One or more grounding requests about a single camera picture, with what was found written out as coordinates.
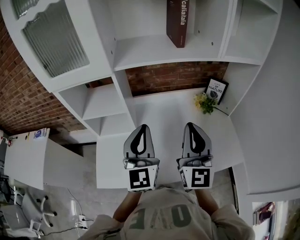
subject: brown book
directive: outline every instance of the brown book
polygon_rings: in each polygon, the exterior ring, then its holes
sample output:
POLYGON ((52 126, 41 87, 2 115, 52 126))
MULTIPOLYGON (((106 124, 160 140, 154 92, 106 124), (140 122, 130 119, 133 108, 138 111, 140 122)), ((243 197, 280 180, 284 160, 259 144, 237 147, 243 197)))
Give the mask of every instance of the brown book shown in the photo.
POLYGON ((167 0, 167 35, 176 47, 184 47, 189 0, 167 0))

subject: ribbed glass panel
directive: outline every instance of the ribbed glass panel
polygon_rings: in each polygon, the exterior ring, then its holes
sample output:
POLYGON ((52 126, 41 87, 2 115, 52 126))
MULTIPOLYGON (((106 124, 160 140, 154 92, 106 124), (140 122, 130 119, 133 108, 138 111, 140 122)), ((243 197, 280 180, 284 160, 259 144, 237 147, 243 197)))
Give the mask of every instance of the ribbed glass panel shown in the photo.
POLYGON ((39 0, 12 0, 15 14, 18 18, 25 15, 29 8, 34 7, 39 0))
POLYGON ((38 13, 23 32, 51 77, 90 63, 64 0, 38 13))

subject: person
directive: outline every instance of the person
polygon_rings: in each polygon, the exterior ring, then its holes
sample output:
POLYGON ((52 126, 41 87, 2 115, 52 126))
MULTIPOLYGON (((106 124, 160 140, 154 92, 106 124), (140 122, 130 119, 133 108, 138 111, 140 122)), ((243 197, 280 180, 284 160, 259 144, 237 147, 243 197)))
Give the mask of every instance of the person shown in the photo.
POLYGON ((254 240, 233 205, 219 208, 207 189, 128 192, 113 217, 98 215, 79 240, 254 240))

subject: picture frame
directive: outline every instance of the picture frame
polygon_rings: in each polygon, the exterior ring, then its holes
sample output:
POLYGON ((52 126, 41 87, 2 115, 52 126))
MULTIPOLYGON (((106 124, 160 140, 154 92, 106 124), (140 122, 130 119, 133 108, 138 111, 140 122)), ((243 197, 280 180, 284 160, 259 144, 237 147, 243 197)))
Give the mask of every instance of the picture frame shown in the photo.
POLYGON ((224 94, 227 90, 229 83, 217 79, 215 77, 210 77, 210 80, 204 90, 207 97, 209 98, 216 98, 218 100, 217 104, 220 105, 220 102, 222 101, 224 94))

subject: red brick wall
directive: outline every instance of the red brick wall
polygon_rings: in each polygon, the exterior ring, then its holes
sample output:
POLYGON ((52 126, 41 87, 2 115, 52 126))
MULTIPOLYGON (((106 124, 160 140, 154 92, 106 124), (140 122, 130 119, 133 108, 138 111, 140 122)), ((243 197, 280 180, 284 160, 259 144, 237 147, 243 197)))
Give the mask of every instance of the red brick wall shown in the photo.
POLYGON ((133 96, 205 87, 209 77, 223 79, 228 62, 175 62, 126 70, 133 96))
POLYGON ((27 67, 0 13, 0 129, 18 134, 40 128, 85 129, 27 67))

